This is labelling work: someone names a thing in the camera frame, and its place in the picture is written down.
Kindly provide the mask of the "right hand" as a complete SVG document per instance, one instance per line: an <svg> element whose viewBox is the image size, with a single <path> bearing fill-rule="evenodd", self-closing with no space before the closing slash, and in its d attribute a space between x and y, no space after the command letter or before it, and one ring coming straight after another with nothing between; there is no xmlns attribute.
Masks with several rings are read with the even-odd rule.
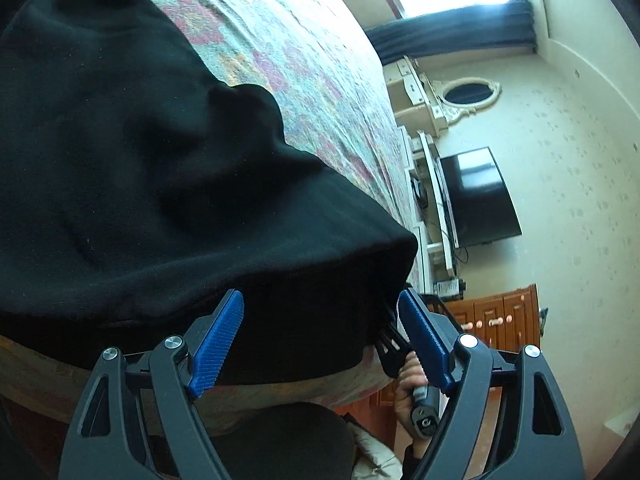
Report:
<svg viewBox="0 0 640 480"><path fill-rule="evenodd" d="M414 448L417 448L419 445L425 446L427 440L420 436L411 422L413 390L428 385L428 380L416 352L410 351L407 354L405 364L401 367L396 382L394 411L398 422L400 422L401 426L403 426L408 434L410 434L410 437L412 437L412 445Z"/></svg>

